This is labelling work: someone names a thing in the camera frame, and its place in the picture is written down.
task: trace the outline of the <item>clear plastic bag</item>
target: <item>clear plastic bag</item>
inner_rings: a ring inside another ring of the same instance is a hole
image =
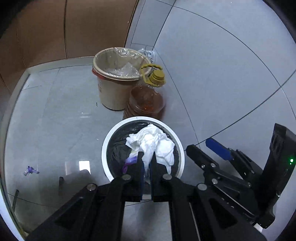
[[[141,54],[144,54],[145,56],[147,56],[147,58],[150,60],[150,62],[153,64],[155,63],[155,53],[154,51],[148,51],[145,49],[140,49],[138,50],[138,52],[140,52]]]
[[[134,66],[132,66],[130,62],[127,62],[127,64],[121,69],[107,69],[106,72],[126,77],[140,75],[139,71]]]
[[[144,64],[150,64],[145,54],[121,47],[108,48],[96,54],[93,69],[95,73],[108,79],[133,81],[141,78],[139,70]],[[151,67],[144,68],[146,76],[151,71]]]

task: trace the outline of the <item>yellow bottle handle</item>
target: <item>yellow bottle handle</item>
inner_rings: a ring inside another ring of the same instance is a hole
[[[144,81],[146,82],[146,77],[145,77],[145,73],[144,73],[144,68],[147,68],[147,67],[152,67],[152,68],[156,68],[156,69],[160,69],[160,70],[163,70],[162,67],[160,65],[157,65],[157,64],[144,64],[142,67],[141,67],[141,74],[143,76],[143,79]]]

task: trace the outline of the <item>plastic bag liner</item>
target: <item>plastic bag liner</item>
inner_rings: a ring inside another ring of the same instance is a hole
[[[140,68],[150,64],[150,60],[142,53],[128,48],[108,48],[96,54],[93,69],[100,75],[114,80],[133,81],[140,79]],[[144,68],[149,75],[151,67]]]
[[[126,146],[126,138],[129,136],[129,134],[138,133],[142,128],[149,124],[157,126],[164,133],[166,133],[166,131],[158,124],[143,120],[126,123],[114,132],[108,143],[106,154],[108,168],[113,177],[122,176],[122,168],[125,164],[125,160],[128,158],[131,152],[131,148]],[[173,141],[172,137],[168,133],[166,133],[166,135]],[[179,166],[179,154],[176,145],[174,147],[173,154],[174,165],[172,166],[171,175],[175,176]],[[143,194],[151,194],[150,185],[146,182],[144,184]]]

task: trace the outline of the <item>beige bucket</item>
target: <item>beige bucket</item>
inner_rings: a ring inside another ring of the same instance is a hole
[[[142,75],[118,75],[111,69],[121,69],[130,64],[139,71],[143,64],[150,60],[138,51],[127,48],[108,48],[97,53],[93,61],[92,72],[98,77],[98,88],[101,103],[111,110],[123,110],[127,103],[130,90],[136,85]],[[149,75],[152,68],[145,68]]]

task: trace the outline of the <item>floor tile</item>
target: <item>floor tile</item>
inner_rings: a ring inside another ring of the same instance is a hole
[[[269,155],[269,145],[275,123],[284,125],[296,133],[296,120],[282,90],[279,90],[258,109],[213,138],[227,148],[239,149],[263,169]],[[218,157],[206,147],[204,142],[200,146],[202,151],[219,163],[222,170],[239,176],[228,161]],[[294,170],[276,204],[274,223],[262,231],[268,240],[274,240],[281,233],[295,211],[295,173]]]
[[[6,138],[5,179],[7,192],[14,194],[16,189],[30,189],[32,180],[38,175],[23,176],[30,165],[38,170],[38,135],[50,89],[58,69],[40,72],[29,76],[25,85],[34,88],[22,90],[16,102]]]
[[[264,1],[177,0],[175,6],[199,14],[244,42],[280,84],[296,66],[296,44],[277,14]]]
[[[102,167],[101,148],[109,130],[122,120],[123,112],[111,111],[100,103],[91,66],[61,68],[49,90],[47,95],[41,87],[22,91],[30,95],[20,95],[19,109],[12,116],[5,171],[9,174],[8,192],[18,189],[20,198],[58,207],[67,201],[65,197],[89,182],[109,182]],[[79,171],[79,161],[90,162],[91,175]],[[40,173],[23,176],[28,165]],[[60,176],[65,179],[62,196]]]
[[[45,85],[51,86],[55,80],[58,71],[59,69],[50,69],[31,74],[25,82],[22,90],[36,88]]]
[[[155,48],[176,84],[199,141],[247,114],[279,87],[240,41],[182,9],[173,7]]]
[[[151,51],[153,49],[152,46],[148,46],[148,45],[142,45],[142,44],[131,44],[131,49],[133,50],[140,50],[140,49],[145,49],[145,50],[148,50],[148,51]]]
[[[241,150],[261,168],[264,168],[275,123],[286,126],[296,133],[296,120],[282,90],[213,138],[225,147]],[[205,147],[204,142],[200,145],[203,151],[213,153]]]
[[[8,198],[8,201],[9,201],[10,206],[12,206],[14,196],[13,195],[10,195],[10,194],[7,194],[7,198]]]
[[[57,208],[41,206],[18,199],[15,206],[15,216],[24,231],[31,232],[56,210]]]
[[[146,0],[132,43],[154,46],[172,6],[156,0]]]
[[[171,241],[167,202],[146,202],[124,209],[121,241]]]
[[[292,106],[294,114],[296,114],[296,73],[291,76],[291,78],[287,81],[287,83],[284,84],[282,88]]]
[[[183,145],[183,149],[185,150],[188,145],[196,144],[198,141],[178,90],[176,89],[162,59],[158,55],[157,50],[154,49],[154,52],[155,63],[163,67],[166,79],[164,87],[166,90],[167,101],[161,121],[168,125],[177,134]]]

